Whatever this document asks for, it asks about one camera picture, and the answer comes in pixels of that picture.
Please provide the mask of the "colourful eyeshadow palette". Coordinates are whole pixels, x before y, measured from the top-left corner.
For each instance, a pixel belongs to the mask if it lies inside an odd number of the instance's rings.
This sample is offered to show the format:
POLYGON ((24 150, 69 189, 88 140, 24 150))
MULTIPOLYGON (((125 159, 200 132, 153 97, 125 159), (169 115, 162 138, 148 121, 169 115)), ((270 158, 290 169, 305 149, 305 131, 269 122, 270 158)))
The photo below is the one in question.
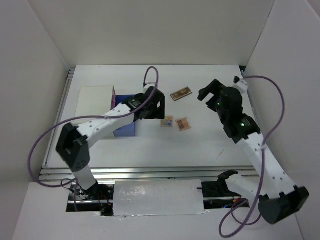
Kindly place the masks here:
POLYGON ((161 127, 171 128, 174 126, 174 117, 172 115, 165 115, 164 119, 160 120, 161 127))

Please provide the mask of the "pink drawer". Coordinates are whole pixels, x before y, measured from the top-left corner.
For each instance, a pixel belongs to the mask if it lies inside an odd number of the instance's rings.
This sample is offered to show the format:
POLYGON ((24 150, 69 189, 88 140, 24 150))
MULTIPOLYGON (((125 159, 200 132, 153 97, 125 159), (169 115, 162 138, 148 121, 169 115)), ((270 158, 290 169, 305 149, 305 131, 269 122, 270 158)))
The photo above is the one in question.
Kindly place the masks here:
POLYGON ((111 110, 116 107, 116 91, 115 88, 112 87, 112 96, 111 96, 111 110))

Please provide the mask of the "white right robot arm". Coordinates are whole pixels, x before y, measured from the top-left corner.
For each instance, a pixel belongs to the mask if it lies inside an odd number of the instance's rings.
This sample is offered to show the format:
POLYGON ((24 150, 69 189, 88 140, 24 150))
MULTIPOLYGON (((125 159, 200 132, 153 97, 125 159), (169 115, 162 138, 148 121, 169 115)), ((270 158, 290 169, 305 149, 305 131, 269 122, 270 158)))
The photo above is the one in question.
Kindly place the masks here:
POLYGON ((218 114, 227 137, 243 150, 260 176, 259 185, 254 185, 236 170, 225 171, 218 176, 218 192, 223 196, 241 195, 250 206, 257 203, 262 218, 274 225, 298 212, 310 194, 286 174, 268 148, 258 124, 243 112, 243 95, 247 90, 247 83, 238 77, 231 87, 215 79, 199 91, 198 100, 213 95, 207 107, 218 114))

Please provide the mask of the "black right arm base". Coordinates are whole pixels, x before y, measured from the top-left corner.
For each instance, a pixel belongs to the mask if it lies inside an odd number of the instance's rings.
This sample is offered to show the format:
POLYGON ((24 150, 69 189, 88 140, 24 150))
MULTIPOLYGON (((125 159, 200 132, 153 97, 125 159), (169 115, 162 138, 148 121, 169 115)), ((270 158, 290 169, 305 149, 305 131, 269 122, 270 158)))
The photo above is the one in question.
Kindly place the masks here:
POLYGON ((201 186, 196 188, 202 192, 204 200, 231 200, 241 199, 242 196, 232 192, 227 185, 218 181, 202 181, 201 186))

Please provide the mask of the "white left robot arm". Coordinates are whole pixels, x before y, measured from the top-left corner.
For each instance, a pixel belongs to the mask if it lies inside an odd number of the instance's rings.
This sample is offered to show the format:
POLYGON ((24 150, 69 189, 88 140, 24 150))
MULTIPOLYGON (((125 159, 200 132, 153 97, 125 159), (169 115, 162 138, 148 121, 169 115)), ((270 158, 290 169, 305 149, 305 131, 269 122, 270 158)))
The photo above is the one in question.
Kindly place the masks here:
POLYGON ((67 123, 60 133, 56 152, 77 179, 80 193, 86 199, 96 198, 103 191, 92 174, 90 148, 115 130, 138 120, 165 118, 165 95, 154 86, 144 93, 124 99, 114 109, 77 126, 67 123))

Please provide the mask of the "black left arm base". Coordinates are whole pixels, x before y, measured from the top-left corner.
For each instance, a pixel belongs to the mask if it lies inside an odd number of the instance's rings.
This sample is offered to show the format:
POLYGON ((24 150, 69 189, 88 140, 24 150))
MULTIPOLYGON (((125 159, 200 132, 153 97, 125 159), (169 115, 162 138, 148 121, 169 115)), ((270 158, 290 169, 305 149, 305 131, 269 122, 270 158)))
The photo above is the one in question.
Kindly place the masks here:
POLYGON ((99 184, 91 192, 84 191, 75 183, 64 186, 68 190, 66 212, 97 212, 104 217, 114 215, 114 184, 99 184))

